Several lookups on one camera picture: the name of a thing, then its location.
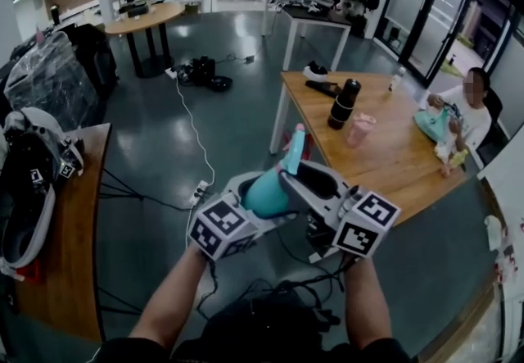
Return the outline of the red bag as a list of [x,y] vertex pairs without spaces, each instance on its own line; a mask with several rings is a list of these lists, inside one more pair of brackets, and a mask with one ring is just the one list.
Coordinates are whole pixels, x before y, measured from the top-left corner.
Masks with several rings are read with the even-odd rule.
[[[292,139],[291,131],[289,129],[286,129],[282,136],[282,140],[284,142],[284,146],[282,150],[284,152],[287,152],[289,150],[291,139]],[[312,137],[311,134],[306,133],[305,141],[304,141],[304,148],[303,148],[302,155],[301,155],[302,160],[309,160],[311,158],[311,152],[312,152],[313,147],[314,147],[314,138]]]

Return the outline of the teal food bag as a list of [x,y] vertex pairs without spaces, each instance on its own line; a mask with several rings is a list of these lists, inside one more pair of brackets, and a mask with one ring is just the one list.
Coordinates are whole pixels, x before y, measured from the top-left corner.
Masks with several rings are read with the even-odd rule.
[[448,113],[444,108],[427,106],[425,110],[418,111],[413,118],[418,128],[434,142],[441,142],[447,136]]

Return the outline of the teal spray bottle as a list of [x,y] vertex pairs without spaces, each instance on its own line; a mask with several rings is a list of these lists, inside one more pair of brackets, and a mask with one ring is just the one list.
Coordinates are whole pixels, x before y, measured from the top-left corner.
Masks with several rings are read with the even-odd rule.
[[278,167],[262,174],[248,188],[242,205],[261,219],[268,219],[287,211],[289,197],[280,185]]

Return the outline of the teal pink spray nozzle head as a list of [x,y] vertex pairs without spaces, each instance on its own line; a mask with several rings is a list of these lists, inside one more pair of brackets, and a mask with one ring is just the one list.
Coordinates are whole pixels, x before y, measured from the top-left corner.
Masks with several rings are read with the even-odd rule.
[[279,162],[279,168],[285,170],[290,175],[296,175],[302,158],[305,145],[305,127],[297,124],[291,140],[287,145],[287,153]]

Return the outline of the yellow white food packet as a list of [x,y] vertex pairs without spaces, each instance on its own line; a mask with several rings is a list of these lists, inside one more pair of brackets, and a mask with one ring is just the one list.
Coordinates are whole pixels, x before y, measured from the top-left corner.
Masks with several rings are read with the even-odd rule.
[[468,154],[466,148],[458,150],[453,140],[440,141],[435,145],[435,155],[442,162],[441,173],[444,177],[449,177],[456,168],[460,167]]

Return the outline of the pink cup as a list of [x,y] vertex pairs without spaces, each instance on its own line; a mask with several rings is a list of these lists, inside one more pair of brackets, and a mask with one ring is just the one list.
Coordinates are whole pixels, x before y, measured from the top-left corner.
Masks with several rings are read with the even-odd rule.
[[349,147],[358,147],[359,144],[373,130],[376,119],[364,113],[359,113],[351,122],[346,142]]

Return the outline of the dark brown tumbler bottle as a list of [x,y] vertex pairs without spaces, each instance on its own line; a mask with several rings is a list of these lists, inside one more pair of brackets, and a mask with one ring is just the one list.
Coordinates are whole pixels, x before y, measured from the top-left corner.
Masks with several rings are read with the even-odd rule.
[[340,93],[335,98],[327,124],[332,129],[342,129],[350,118],[359,95],[361,84],[356,79],[348,79]]

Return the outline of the black round pouch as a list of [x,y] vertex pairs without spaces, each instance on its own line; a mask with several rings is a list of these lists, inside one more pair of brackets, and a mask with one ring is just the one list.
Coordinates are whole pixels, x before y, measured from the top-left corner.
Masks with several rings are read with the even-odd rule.
[[214,92],[222,93],[231,88],[233,80],[227,76],[216,75],[209,80],[206,87]]

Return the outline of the person's left forearm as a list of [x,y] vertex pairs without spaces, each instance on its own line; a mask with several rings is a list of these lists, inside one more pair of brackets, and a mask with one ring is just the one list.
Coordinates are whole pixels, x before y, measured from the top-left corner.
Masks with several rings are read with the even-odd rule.
[[208,261],[191,243],[151,296],[131,338],[145,338],[170,351],[187,323]]

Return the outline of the white black headset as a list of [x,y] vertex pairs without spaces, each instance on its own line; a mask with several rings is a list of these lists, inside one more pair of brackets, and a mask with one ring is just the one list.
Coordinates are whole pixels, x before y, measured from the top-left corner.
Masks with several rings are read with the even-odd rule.
[[303,75],[309,80],[324,82],[327,80],[327,69],[319,66],[315,61],[311,61],[304,69]]

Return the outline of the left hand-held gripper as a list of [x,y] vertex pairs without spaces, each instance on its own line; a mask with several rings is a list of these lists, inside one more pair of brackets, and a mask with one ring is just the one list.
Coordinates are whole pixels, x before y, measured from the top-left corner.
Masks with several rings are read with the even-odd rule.
[[[246,210],[241,208],[249,188],[262,175],[261,172],[247,172],[232,177],[222,197],[207,202],[196,214],[189,231],[189,238],[211,260],[244,252],[257,238],[258,228],[248,219]],[[260,232],[268,233],[299,217],[298,212],[289,212],[268,219],[262,219]]]

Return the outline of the curved wooden desk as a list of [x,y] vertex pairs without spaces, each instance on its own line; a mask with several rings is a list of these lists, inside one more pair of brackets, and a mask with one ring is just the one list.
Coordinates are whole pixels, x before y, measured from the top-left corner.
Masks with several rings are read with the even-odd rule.
[[84,172],[57,196],[38,255],[42,280],[16,282],[21,313],[54,329],[94,342],[105,339],[96,283],[96,230],[102,171],[111,124],[70,133],[84,141]]

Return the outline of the small white bottle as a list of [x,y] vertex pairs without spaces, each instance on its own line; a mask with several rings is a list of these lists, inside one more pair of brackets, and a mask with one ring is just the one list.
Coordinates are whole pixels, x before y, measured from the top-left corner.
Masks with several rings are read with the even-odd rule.
[[391,82],[390,82],[390,85],[388,87],[388,91],[389,92],[394,92],[398,87],[399,85],[403,82],[404,80],[404,75],[405,75],[405,72],[406,72],[406,69],[404,67],[400,67],[396,73],[393,75],[392,79],[391,79]]

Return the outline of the wooden table with white legs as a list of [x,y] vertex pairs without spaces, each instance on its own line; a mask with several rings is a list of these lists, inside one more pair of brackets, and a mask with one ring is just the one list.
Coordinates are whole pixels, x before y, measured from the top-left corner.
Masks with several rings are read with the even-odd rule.
[[326,164],[349,183],[379,193],[399,206],[400,223],[432,206],[465,181],[466,175],[460,169],[443,176],[432,142],[413,120],[418,104],[402,88],[389,92],[389,75],[355,72],[328,75],[329,81],[338,85],[348,79],[359,81],[362,88],[355,112],[373,116],[377,121],[373,131],[356,148],[348,147],[344,129],[328,126],[331,98],[306,87],[305,77],[299,71],[286,71],[281,79],[282,91],[269,145],[271,154],[280,150],[288,107],[293,103]]

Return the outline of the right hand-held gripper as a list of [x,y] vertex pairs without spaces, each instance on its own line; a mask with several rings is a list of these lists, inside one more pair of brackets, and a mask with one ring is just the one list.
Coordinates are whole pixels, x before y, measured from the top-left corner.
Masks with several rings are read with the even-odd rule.
[[306,230],[314,249],[311,263],[336,252],[371,257],[400,217],[392,202],[360,186],[346,191],[347,184],[332,169],[316,162],[302,161],[296,175],[281,171],[279,183],[293,211],[313,211]]

